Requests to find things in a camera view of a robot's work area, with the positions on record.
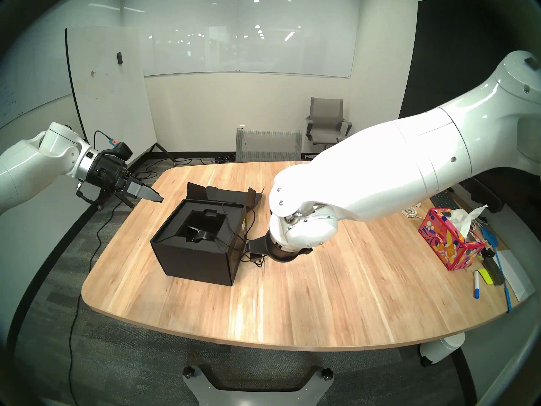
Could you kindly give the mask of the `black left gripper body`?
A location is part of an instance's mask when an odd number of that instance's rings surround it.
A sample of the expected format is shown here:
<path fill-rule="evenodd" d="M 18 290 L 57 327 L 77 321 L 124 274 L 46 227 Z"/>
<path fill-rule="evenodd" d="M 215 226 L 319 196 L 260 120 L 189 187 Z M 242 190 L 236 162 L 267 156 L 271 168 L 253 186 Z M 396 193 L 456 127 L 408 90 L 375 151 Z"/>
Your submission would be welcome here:
<path fill-rule="evenodd" d="M 130 179 L 127 161 L 132 151 L 101 151 L 90 167 L 90 184 L 106 191 L 125 196 L 124 185 Z"/>

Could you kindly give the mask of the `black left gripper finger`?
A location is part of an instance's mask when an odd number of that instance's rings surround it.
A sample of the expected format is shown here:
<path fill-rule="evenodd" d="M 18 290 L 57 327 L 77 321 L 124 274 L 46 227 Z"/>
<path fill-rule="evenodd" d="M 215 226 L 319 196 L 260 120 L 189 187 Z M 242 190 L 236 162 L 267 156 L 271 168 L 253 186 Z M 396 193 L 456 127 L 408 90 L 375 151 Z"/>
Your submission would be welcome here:
<path fill-rule="evenodd" d="M 158 192 L 139 179 L 126 179 L 124 194 L 131 198 L 145 199 L 158 203 L 163 202 L 163 197 Z"/>

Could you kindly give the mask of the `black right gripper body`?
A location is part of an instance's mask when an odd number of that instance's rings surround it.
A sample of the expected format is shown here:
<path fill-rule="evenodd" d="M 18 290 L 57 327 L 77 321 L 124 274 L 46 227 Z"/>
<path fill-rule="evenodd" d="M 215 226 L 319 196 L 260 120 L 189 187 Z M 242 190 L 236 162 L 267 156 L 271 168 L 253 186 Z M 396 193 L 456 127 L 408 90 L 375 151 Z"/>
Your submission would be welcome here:
<path fill-rule="evenodd" d="M 254 240 L 247 240 L 246 251 L 249 254 L 249 261 L 250 253 L 259 253 L 264 254 L 265 259 L 269 258 L 279 263 L 289 263 L 291 261 L 294 261 L 300 255 L 310 254 L 313 249 L 302 248 L 300 250 L 288 251 L 284 249 L 280 244 L 276 243 L 272 239 L 272 236 L 265 235 Z"/>

